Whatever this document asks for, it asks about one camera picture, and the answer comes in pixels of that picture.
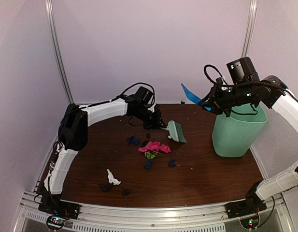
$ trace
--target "green trash bin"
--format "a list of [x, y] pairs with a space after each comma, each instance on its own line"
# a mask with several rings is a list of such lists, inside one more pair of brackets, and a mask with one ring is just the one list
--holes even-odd
[[[233, 107], [238, 113], [253, 113], [249, 104]], [[255, 116], [243, 116], [231, 113], [216, 117], [212, 141], [215, 152], [221, 157], [242, 157], [252, 145], [267, 121], [267, 115], [261, 106], [256, 108]]]

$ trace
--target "vertical metal bar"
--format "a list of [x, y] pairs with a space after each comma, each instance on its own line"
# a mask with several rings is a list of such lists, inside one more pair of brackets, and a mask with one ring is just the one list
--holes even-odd
[[61, 51], [59, 48], [58, 44], [58, 39], [57, 39], [57, 30], [56, 30], [56, 25], [55, 25], [55, 20], [54, 20], [54, 14], [53, 14], [53, 8], [52, 8], [52, 0], [45, 0], [46, 4], [46, 12], [47, 12], [47, 17], [50, 25], [50, 32], [51, 32], [51, 38], [52, 38], [52, 43], [54, 47], [54, 53], [57, 61], [57, 67], [61, 76], [62, 84], [65, 90], [65, 94], [67, 96], [67, 99], [69, 103], [73, 103], [73, 98], [71, 95], [71, 89], [69, 87], [64, 65], [63, 65], [63, 60], [61, 56]]
[[255, 27], [256, 12], [257, 12], [257, 0], [251, 0], [241, 57], [246, 57], [248, 54], [253, 32], [254, 32], [254, 27]]

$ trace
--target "white wall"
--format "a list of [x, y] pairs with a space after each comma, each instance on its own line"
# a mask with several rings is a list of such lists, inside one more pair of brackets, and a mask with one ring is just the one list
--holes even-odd
[[36, 184], [68, 104], [44, 0], [0, 0], [0, 232]]
[[76, 102], [112, 98], [144, 81], [158, 102], [186, 100], [181, 82], [203, 96], [203, 66], [228, 73], [241, 55], [249, 1], [54, 1], [58, 39]]
[[[298, 0], [259, 0], [249, 52], [261, 79], [273, 74], [298, 97]], [[277, 114], [266, 110], [268, 123], [255, 147], [269, 176], [298, 160], [298, 135]], [[298, 232], [298, 188], [285, 194]]]

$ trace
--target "wood surface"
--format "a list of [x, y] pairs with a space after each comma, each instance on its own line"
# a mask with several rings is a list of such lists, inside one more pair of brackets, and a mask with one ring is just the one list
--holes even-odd
[[[184, 130], [186, 144], [168, 139], [165, 130], [132, 127], [128, 117], [115, 117], [89, 127], [89, 142], [74, 159], [64, 182], [62, 200], [120, 207], [169, 207], [202, 205], [242, 199], [261, 173], [250, 151], [242, 158], [216, 155], [212, 145], [215, 115], [196, 105], [161, 105], [165, 122], [175, 120]], [[169, 145], [170, 154], [160, 154], [150, 170], [140, 146], [127, 143], [135, 135]], [[176, 167], [168, 162], [176, 160]], [[108, 192], [107, 170], [122, 181]], [[132, 193], [122, 196], [123, 189]]]

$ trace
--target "dark blue object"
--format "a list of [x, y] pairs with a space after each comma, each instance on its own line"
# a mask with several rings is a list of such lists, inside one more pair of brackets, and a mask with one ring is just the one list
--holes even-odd
[[140, 143], [140, 138], [137, 138], [135, 136], [131, 136], [131, 137], [128, 138], [128, 143], [129, 144], [134, 144], [135, 146], [137, 146]]
[[144, 165], [144, 168], [146, 169], [146, 170], [149, 170], [150, 168], [151, 168], [151, 166], [152, 166], [152, 163], [153, 163], [153, 159], [149, 159], [146, 163], [145, 163], [145, 165]]
[[[185, 87], [185, 85], [183, 85], [182, 83], [181, 83], [181, 86], [182, 86], [182, 88], [183, 88], [183, 90], [184, 90], [184, 93], [185, 93], [186, 97], [187, 97], [191, 102], [193, 102], [193, 103], [195, 103], [196, 105], [198, 105], [198, 103], [201, 101], [201, 99], [200, 99], [199, 97], [197, 97], [194, 93], [192, 93], [191, 91], [189, 91], [189, 90]], [[205, 108], [206, 108], [206, 110], [211, 111], [211, 108], [209, 108], [209, 107], [205, 107]]]
[[173, 160], [170, 160], [169, 163], [168, 163], [168, 166], [169, 167], [175, 167], [176, 166], [176, 161], [173, 159]]

